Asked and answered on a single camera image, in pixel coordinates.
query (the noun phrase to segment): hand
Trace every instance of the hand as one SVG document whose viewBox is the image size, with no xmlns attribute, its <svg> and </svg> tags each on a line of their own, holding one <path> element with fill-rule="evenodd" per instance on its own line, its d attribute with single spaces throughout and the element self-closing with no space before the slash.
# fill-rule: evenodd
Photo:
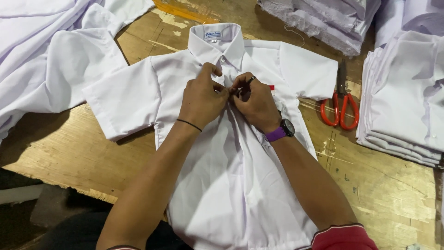
<svg viewBox="0 0 444 250">
<path fill-rule="evenodd" d="M 281 115 L 274 104 L 270 87 L 254 79 L 250 85 L 247 81 L 253 76 L 246 72 L 236 77 L 233 86 L 229 91 L 232 94 L 231 102 L 245 116 L 247 121 L 261 130 L 263 133 L 270 133 L 277 129 L 281 123 Z M 240 98 L 234 93 L 239 89 Z"/>
<path fill-rule="evenodd" d="M 228 89 L 211 79 L 222 71 L 211 63 L 204 63 L 194 80 L 189 80 L 183 91 L 182 106 L 178 119 L 190 122 L 200 129 L 216 119 L 228 99 Z"/>
</svg>

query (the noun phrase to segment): shirt collar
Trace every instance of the shirt collar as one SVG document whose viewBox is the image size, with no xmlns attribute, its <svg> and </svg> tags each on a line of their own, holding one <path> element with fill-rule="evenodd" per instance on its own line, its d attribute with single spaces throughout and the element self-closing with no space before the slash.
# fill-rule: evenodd
<svg viewBox="0 0 444 250">
<path fill-rule="evenodd" d="M 211 40 L 229 42 L 229 45 L 222 53 L 210 44 Z M 224 56 L 230 64 L 240 70 L 245 51 L 241 26 L 233 23 L 193 26 L 190 28 L 188 49 L 200 64 L 216 64 L 221 56 Z"/>
</svg>

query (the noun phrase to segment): plywood surface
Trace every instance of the plywood surface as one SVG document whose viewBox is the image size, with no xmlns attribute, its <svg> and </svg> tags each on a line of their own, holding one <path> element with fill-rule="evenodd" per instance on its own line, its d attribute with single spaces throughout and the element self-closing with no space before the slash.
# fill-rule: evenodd
<svg viewBox="0 0 444 250">
<path fill-rule="evenodd" d="M 186 49 L 189 28 L 202 23 L 235 22 L 242 26 L 246 39 L 302 44 L 300 36 L 286 31 L 284 23 L 262 11 L 254 0 L 155 2 L 157 9 L 117 36 L 129 64 Z M 287 29 L 302 35 L 303 48 L 337 61 L 344 58 L 349 91 L 359 101 L 363 60 L 374 36 L 368 36 L 360 56 L 350 59 L 317 39 Z M 300 110 L 319 162 L 345 192 L 380 250 L 403 250 L 413 243 L 441 248 L 437 173 L 356 144 L 354 131 L 321 121 L 319 103 L 301 99 Z M 0 145 L 0 166 L 114 203 L 138 170 L 149 164 L 154 151 L 153 129 L 118 143 L 108 141 L 89 105 L 83 104 L 59 114 L 26 114 Z"/>
</svg>

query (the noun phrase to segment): scissor blade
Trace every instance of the scissor blade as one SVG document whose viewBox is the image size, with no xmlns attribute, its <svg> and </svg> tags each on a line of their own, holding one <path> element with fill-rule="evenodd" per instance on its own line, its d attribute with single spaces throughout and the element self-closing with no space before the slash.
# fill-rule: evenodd
<svg viewBox="0 0 444 250">
<path fill-rule="evenodd" d="M 339 94 L 346 95 L 347 90 L 345 86 L 345 77 L 347 76 L 347 69 L 345 67 L 345 60 L 342 60 L 341 64 L 339 65 L 339 68 L 337 69 L 337 80 L 336 80 L 336 91 Z"/>
</svg>

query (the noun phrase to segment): shirt pocket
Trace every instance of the shirt pocket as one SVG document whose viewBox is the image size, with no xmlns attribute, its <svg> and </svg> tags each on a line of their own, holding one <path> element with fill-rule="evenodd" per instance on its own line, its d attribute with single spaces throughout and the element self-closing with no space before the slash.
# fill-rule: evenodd
<svg viewBox="0 0 444 250">
<path fill-rule="evenodd" d="M 276 105 L 276 108 L 281 113 L 281 117 L 283 119 L 289 119 L 289 116 L 287 114 L 287 110 L 285 108 L 285 102 L 284 101 L 275 101 L 274 103 Z M 261 131 L 257 130 L 256 127 L 254 127 L 253 125 L 250 125 L 250 127 L 251 127 L 251 130 L 253 131 L 253 133 L 256 135 L 256 138 L 258 139 L 258 141 L 263 146 L 271 147 L 271 144 L 268 142 L 267 137 Z"/>
</svg>

